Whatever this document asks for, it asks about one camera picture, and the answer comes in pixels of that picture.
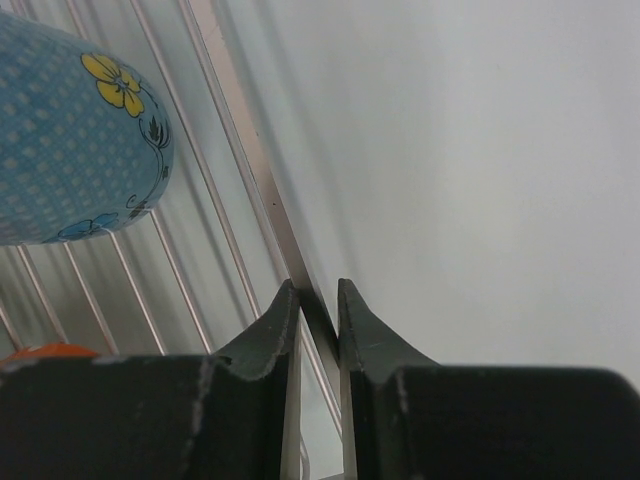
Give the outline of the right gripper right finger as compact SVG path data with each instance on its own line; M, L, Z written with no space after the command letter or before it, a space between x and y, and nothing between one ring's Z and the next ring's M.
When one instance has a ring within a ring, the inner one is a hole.
M338 283L348 479L635 479L639 395L598 368L441 365Z

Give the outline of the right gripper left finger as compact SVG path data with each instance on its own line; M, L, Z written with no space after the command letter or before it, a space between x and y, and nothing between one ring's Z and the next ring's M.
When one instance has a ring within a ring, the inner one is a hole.
M214 354L29 357L1 369L5 479L296 479L299 298Z

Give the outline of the metal wire dish rack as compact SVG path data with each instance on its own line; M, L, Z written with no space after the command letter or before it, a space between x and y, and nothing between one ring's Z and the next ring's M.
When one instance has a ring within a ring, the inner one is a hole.
M150 59L162 75L156 82L143 76L159 95L174 135L174 159L165 192L153 209L115 232L70 242L20 244L3 249L17 254L46 314L56 340L91 349L99 356L166 356L214 354L254 321L271 303L262 302L225 207L224 180L216 160L226 160L226 174L247 201L259 200L244 151L227 116L215 75L204 64L205 46L188 2L172 15L172 30L186 29L187 51L170 61L163 37L153 25L149 5L132 5L135 22L128 34L142 33ZM204 127L182 98L186 87L179 75L194 67L210 85L201 106L215 112ZM1 314L1 328L14 353L31 345L22 326L31 313ZM309 455L300 427L300 475L322 473L322 462Z

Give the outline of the orange cup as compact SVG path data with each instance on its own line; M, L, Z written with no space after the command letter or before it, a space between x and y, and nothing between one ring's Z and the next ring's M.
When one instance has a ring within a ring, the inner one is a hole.
M27 358L54 358L54 357L98 357L99 353L85 348L83 346L66 344L66 343L51 343L42 346L30 346L17 350L15 353L9 355L1 360L1 364L8 364L17 360L23 360Z

